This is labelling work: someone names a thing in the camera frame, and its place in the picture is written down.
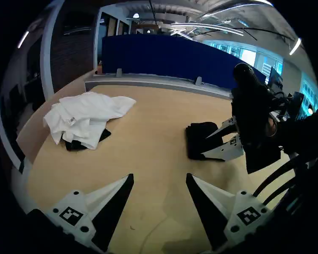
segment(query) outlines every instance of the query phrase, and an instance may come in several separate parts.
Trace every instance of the light wood surface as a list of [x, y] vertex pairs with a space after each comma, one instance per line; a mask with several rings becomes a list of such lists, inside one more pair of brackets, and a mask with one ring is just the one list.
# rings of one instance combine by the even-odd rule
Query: light wood surface
[[[229, 162], [194, 161], [186, 155], [184, 129], [191, 122], [218, 126], [231, 116], [231, 102], [161, 88], [97, 86], [94, 92], [137, 101], [122, 118], [107, 124], [112, 135], [95, 151], [68, 152], [48, 136], [28, 180], [28, 193], [43, 210], [72, 189], [89, 193], [134, 173], [134, 186], [114, 232], [113, 253], [198, 253], [210, 245], [185, 184], [186, 173], [226, 191], [253, 192], [282, 160], [248, 175], [245, 157]], [[260, 196], [293, 177], [284, 175]]]

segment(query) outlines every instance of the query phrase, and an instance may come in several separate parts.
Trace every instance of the white column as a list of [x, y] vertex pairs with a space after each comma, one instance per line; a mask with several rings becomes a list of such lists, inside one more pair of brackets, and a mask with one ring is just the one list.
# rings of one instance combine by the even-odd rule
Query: white column
[[54, 24], [64, 1], [65, 0], [55, 0], [51, 3], [53, 9], [46, 21], [41, 40], [40, 76], [42, 89], [44, 91], [46, 100], [48, 100], [54, 94], [52, 76], [50, 72], [50, 46], [52, 42]]
[[98, 11], [97, 23], [95, 25], [95, 33], [94, 33], [94, 48], [93, 48], [93, 69], [96, 70], [98, 68], [98, 38], [99, 38], [99, 26], [100, 26], [100, 18], [101, 13], [103, 12], [103, 8], [101, 7]]

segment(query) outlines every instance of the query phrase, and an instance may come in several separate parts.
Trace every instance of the cable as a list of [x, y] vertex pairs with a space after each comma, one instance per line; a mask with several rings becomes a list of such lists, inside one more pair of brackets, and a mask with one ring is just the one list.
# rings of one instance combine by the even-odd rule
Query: cable
[[277, 197], [280, 193], [282, 193], [283, 191], [287, 190], [288, 188], [294, 186], [296, 183], [296, 178], [292, 178], [289, 181], [287, 181], [286, 183], [284, 183], [282, 186], [280, 186], [278, 189], [276, 189], [264, 202], [264, 205], [267, 205], [268, 203], [270, 203], [275, 197]]
[[272, 183], [275, 179], [277, 179], [282, 174], [290, 171], [294, 167], [296, 167], [298, 164], [303, 164], [309, 161], [310, 159], [305, 156], [296, 156], [295, 158], [291, 159], [290, 161], [286, 162], [283, 166], [281, 166], [279, 169], [274, 171], [268, 178], [266, 178], [260, 186], [256, 189], [256, 191], [253, 193], [254, 197], [257, 197], [263, 189], [266, 188], [270, 183]]

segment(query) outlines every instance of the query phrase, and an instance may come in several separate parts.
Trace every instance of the clothing label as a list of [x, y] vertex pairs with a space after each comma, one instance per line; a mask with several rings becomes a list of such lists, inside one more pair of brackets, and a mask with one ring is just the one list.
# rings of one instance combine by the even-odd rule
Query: clothing label
[[68, 120], [67, 120], [67, 122], [68, 122], [68, 124], [69, 124], [70, 126], [72, 126], [73, 124], [75, 124], [76, 121], [77, 121], [77, 120], [76, 120], [74, 117], [72, 117], [71, 119], [68, 119]]

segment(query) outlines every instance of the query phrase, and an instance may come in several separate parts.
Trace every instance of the brick wall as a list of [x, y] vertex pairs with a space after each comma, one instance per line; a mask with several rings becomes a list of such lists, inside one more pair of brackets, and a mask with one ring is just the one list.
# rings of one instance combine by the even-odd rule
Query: brick wall
[[[88, 34], [63, 35], [63, 21], [67, 13], [82, 11], [95, 16]], [[50, 49], [50, 68], [54, 92], [93, 69], [93, 47], [97, 5], [85, 1], [65, 1], [56, 19]]]

